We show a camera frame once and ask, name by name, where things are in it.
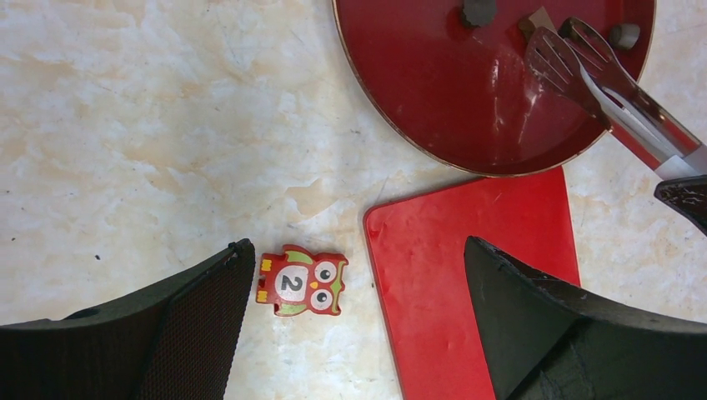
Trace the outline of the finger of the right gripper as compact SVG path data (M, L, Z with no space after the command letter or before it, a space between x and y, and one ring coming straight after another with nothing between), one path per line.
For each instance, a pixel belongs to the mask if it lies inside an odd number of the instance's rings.
M660 182L654 190L654 196L706 235L705 175Z

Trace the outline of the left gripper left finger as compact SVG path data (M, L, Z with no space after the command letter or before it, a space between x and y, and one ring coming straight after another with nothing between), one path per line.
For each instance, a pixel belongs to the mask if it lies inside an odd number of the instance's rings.
M243 239L64 319L2 326L2 398L223 398L254 269Z

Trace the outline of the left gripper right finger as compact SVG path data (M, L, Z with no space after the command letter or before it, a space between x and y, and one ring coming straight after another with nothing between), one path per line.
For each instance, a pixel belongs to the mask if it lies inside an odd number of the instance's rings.
M496 398L705 398L704 323L601 297L479 237L464 263Z

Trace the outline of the metal tongs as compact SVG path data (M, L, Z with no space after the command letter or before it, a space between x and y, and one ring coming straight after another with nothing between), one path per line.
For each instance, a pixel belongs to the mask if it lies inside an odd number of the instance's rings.
M583 108L661 179L705 175L705 143L640 87L588 23L569 17L558 31L536 27L524 60L538 80Z

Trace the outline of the brown square chocolate piece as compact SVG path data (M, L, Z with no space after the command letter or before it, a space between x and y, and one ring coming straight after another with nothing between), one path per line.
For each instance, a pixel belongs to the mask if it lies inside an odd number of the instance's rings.
M524 17L522 17L517 24L520 32L523 34L525 41L528 42L533 36L534 32L538 28L547 28L548 30L556 33L557 29L552 22L545 7L538 8L535 12L532 12Z

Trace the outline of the round dark red tray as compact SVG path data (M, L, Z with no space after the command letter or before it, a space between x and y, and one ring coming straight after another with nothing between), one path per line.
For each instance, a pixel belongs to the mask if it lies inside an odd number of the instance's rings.
M430 157L483 176L521 176L568 162L604 135L580 106L525 67L519 21L545 10L601 34L634 23L619 60L637 78L652 40L654 1L499 1L488 25L464 23L460 1L336 1L343 50L384 120Z

